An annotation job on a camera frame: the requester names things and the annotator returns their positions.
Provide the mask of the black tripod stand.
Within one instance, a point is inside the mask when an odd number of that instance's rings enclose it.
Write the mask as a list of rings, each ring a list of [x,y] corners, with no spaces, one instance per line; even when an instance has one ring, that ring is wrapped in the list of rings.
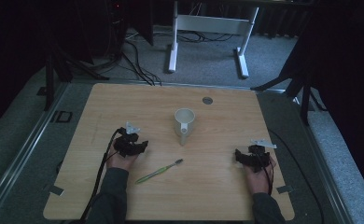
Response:
[[[75,60],[72,56],[64,52],[59,47],[54,47],[47,52],[46,57],[46,103],[44,110],[48,111],[55,100],[54,90],[54,74],[57,74],[61,82],[70,82],[73,79],[72,72],[69,65],[72,64],[78,69],[86,72],[89,76],[98,80],[108,80],[108,77],[104,77],[90,70],[90,68],[83,63]]]
[[[314,71],[315,67],[311,64],[306,64],[302,68],[298,68],[293,72],[287,72],[281,74],[279,77],[272,79],[271,81],[259,85],[257,87],[253,87],[252,91],[266,91],[270,87],[275,86],[287,79],[291,79],[288,84],[285,94],[289,98],[294,98],[298,95],[300,91],[302,91],[301,96],[301,110],[300,117],[302,122],[308,126],[308,111],[309,109],[313,109],[310,101],[313,101],[315,106],[321,111],[327,111],[327,109],[318,101],[315,95],[312,92],[313,79],[314,79]]]

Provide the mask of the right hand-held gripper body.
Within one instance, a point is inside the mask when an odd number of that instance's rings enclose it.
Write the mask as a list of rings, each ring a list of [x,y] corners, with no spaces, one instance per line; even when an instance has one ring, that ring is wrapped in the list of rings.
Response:
[[[259,172],[262,168],[271,164],[270,153],[266,151],[266,148],[277,148],[277,145],[261,140],[252,140],[251,145],[248,146],[248,153],[240,155],[240,163],[249,166],[254,169],[254,172]]]

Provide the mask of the white cup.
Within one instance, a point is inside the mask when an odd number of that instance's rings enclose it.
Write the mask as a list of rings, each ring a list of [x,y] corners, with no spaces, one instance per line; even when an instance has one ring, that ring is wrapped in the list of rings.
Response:
[[[179,144],[184,146],[193,131],[195,113],[189,108],[179,108],[175,112],[175,134],[179,137]]]

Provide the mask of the person's left hand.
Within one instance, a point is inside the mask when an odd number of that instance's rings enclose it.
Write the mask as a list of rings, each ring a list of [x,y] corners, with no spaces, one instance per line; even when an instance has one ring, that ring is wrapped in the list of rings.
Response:
[[[134,162],[138,158],[137,155],[122,157],[114,147],[109,149],[106,158],[106,168],[119,168],[125,171],[130,171]]]

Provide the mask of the person's right hand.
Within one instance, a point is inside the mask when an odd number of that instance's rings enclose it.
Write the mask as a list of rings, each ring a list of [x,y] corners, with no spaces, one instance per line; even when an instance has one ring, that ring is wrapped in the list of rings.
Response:
[[[251,195],[256,193],[271,194],[273,190],[273,168],[276,162],[270,158],[271,164],[255,173],[253,168],[244,166],[246,186]]]

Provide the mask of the green toothbrush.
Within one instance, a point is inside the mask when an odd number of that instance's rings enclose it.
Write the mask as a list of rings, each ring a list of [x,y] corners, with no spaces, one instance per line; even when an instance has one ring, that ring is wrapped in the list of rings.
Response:
[[[169,165],[166,165],[166,166],[163,166],[163,167],[159,168],[157,171],[155,171],[155,172],[153,172],[153,173],[151,173],[149,175],[142,176],[139,179],[137,179],[134,182],[134,184],[144,183],[144,182],[148,181],[151,177],[154,177],[155,175],[160,175],[160,174],[166,172],[168,169],[170,169],[173,166],[176,166],[176,165],[180,164],[182,161],[183,161],[183,159],[179,159],[179,160],[175,161],[172,164],[169,164]]]

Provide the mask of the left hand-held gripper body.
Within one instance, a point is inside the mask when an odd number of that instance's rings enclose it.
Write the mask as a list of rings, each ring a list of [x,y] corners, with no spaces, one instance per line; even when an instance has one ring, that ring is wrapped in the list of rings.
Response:
[[[139,138],[138,133],[140,129],[134,127],[129,121],[126,122],[124,127],[117,129],[120,134],[114,142],[114,149],[125,158],[126,156],[138,155],[144,152],[144,145],[137,144]]]

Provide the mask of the black rectangular floor bracket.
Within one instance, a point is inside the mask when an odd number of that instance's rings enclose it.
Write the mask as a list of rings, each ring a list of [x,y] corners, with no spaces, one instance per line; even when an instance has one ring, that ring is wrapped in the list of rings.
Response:
[[[55,123],[68,123],[71,121],[73,113],[70,111],[56,110],[52,115],[50,121]]]

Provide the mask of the white metal table frame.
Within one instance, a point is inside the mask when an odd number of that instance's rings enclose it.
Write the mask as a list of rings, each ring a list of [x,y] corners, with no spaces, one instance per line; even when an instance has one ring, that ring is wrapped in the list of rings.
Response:
[[[248,67],[245,61],[245,50],[252,34],[259,7],[253,7],[248,19],[230,19],[207,16],[185,15],[178,12],[178,1],[174,0],[173,12],[173,42],[171,45],[168,71],[176,70],[179,31],[204,32],[223,35],[240,35],[243,37],[242,45],[236,49],[235,58],[238,62],[241,76],[248,78]]]

